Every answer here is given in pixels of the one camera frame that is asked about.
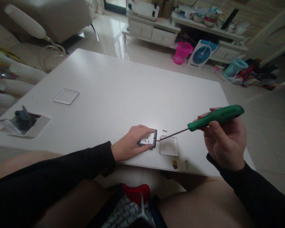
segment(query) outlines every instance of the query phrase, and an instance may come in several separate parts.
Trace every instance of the hand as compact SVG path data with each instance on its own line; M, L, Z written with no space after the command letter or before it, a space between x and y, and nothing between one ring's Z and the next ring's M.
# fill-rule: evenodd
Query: hand
M115 161L120 162L128 160L150 149L153 144L147 144L139 147L137 142L146 134L151 134L154 132L154 129L148 128L144 125L131 127L129 132L124 137L111 145L111 150Z
M208 113L198 116L198 119L203 118ZM244 168L246 129L239 117L222 126L217 121L212 121L209 123L209 127L204 127L201 130L204 132L205 144L209 154L220 167L232 171L239 171Z

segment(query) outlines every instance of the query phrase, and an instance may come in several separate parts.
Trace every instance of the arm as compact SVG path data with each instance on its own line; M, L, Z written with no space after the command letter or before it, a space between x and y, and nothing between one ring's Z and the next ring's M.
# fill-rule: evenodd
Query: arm
M240 118L204 131L207 159L233 188L257 227L285 227L285 196L244 161L246 130Z
M127 160L153 145L137 147L138 140L154 130L139 125L111 145L77 151L35 163L0 179L0 227L28 227L53 203L84 179L94 179L115 161Z
M210 154L207 159L233 188L257 227L285 227L285 195L247 164L242 170L229 171Z

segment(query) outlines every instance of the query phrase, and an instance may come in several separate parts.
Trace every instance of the screwdriver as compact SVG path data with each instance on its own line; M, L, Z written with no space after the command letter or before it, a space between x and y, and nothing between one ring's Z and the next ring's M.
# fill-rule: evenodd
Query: screwdriver
M171 136L177 135L177 134L179 134L183 131L186 131L186 130L195 131L195 130L200 129L202 127L209 126L209 123L211 121L217 121L219 124L223 124L225 122L228 122L231 119L239 117L243 113L244 113L244 109L237 104L227 106L224 108L220 108L220 109L217 109L215 111L210 112L208 115L204 116L203 118L201 118L197 121L194 121L192 123L187 124L188 128L181 130L181 131L178 131L172 135L169 135L167 137L164 137L164 138L162 138L160 140L156 140L156 141L159 142L161 140L164 140L164 139L169 138Z

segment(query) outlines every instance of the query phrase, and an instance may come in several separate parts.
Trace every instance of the wall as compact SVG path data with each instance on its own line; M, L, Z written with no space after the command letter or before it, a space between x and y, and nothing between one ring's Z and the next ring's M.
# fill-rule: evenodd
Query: wall
M179 3L192 5L196 0L180 0ZM252 39L264 28L283 8L285 0L197 0L194 6L212 7L223 11L222 18L227 19L234 8L240 11L234 19L250 22L249 29L244 34Z

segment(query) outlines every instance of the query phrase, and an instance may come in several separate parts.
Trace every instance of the green screwdriver handle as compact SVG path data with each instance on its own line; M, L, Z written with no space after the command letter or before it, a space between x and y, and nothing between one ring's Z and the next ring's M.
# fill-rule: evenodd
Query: green screwdriver handle
M210 112L207 116L189 123L187 126L190 131L195 131L202 127L206 127L209 125L211 121L217 121L219 124L223 124L228 120L239 117L244 113L244 109L239 105L231 105L224 108L217 109L213 112Z

